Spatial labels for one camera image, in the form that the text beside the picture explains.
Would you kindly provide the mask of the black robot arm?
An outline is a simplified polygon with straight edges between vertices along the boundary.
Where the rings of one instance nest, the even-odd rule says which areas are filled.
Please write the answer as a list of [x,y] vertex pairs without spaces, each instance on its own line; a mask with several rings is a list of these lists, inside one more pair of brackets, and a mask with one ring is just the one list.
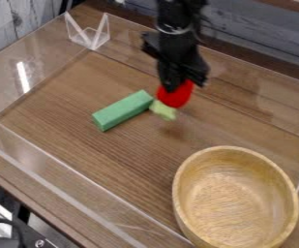
[[156,0],[155,30],[141,33],[141,51],[156,60],[168,93],[188,79],[201,87],[209,66],[199,53],[200,11],[207,0]]

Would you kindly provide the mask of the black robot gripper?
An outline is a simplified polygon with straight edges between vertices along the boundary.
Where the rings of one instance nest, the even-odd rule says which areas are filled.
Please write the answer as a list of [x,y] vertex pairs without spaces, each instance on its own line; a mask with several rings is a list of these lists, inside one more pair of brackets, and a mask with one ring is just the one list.
[[191,79],[203,87],[209,74],[209,67],[197,50],[193,31],[167,34],[157,31],[141,33],[143,52],[156,60],[160,84],[168,93]]

